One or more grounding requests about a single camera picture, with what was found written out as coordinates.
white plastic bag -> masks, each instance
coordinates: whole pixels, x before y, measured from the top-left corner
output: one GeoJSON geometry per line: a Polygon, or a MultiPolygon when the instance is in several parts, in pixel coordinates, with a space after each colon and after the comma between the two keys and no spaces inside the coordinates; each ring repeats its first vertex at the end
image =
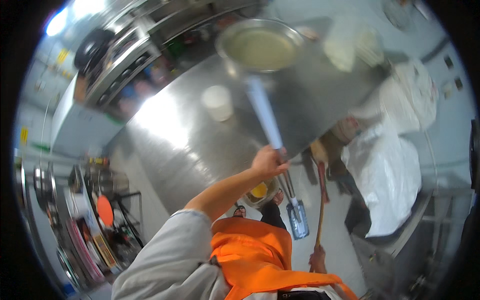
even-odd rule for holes
{"type": "Polygon", "coordinates": [[[415,146],[386,120],[354,138],[341,158],[370,210],[372,226],[365,237],[395,232],[410,216],[421,186],[415,146]]]}
{"type": "Polygon", "coordinates": [[[337,15],[333,18],[332,27],[325,38],[325,55],[340,71],[352,72],[358,24],[358,19],[353,15],[337,15]]]}
{"type": "Polygon", "coordinates": [[[427,129],[437,114],[438,90],[427,69],[418,60],[394,67],[369,99],[337,122],[334,134],[349,143],[356,135],[389,119],[398,134],[427,129]]]}

black strap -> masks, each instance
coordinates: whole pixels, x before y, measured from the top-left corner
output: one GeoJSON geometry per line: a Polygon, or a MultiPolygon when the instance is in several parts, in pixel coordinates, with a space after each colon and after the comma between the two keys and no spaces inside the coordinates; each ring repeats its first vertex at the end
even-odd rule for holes
{"type": "Polygon", "coordinates": [[[331,300],[325,292],[316,290],[278,291],[278,300],[331,300]]]}

black pants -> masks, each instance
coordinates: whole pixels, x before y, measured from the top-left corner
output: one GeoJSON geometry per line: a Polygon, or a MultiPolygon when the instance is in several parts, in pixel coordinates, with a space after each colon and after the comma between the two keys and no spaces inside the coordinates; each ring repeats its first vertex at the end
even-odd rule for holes
{"type": "Polygon", "coordinates": [[[260,221],[287,230],[280,217],[280,209],[273,201],[265,204],[265,206],[262,207],[261,213],[262,219],[260,221]]]}

wooden broom handle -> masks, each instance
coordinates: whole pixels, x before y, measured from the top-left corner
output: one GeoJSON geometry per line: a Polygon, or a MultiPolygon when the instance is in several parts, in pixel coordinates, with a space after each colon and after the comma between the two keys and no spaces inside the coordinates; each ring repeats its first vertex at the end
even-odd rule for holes
{"type": "MultiPolygon", "coordinates": [[[[322,235],[322,223],[324,220],[324,204],[329,202],[327,190],[325,187],[325,163],[318,162],[318,176],[320,177],[320,188],[322,189],[322,196],[320,198],[320,217],[318,218],[317,239],[315,240],[315,247],[320,245],[320,236],[322,235]]],[[[310,266],[310,272],[313,272],[313,266],[310,266]]]]}

cloth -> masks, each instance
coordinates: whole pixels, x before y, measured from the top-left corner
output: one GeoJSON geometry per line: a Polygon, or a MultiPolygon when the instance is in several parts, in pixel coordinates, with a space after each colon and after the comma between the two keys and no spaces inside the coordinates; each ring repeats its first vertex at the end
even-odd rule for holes
{"type": "Polygon", "coordinates": [[[269,201],[267,204],[265,204],[262,207],[261,212],[261,222],[287,230],[285,224],[283,223],[282,217],[280,216],[280,209],[278,208],[278,205],[276,205],[273,201],[269,201]]]}
{"type": "MultiPolygon", "coordinates": [[[[174,213],[130,267],[117,277],[112,299],[225,299],[231,287],[221,267],[210,260],[211,240],[211,221],[203,213],[193,210],[174,213]]],[[[291,290],[316,290],[325,292],[332,300],[341,300],[330,286],[291,290]]],[[[276,299],[276,291],[253,293],[245,298],[276,299]]]]}
{"type": "Polygon", "coordinates": [[[212,226],[212,256],[232,286],[226,300],[241,300],[253,293],[337,284],[352,300],[355,294],[333,274],[291,270],[290,234],[255,220],[226,218],[212,226]]]}

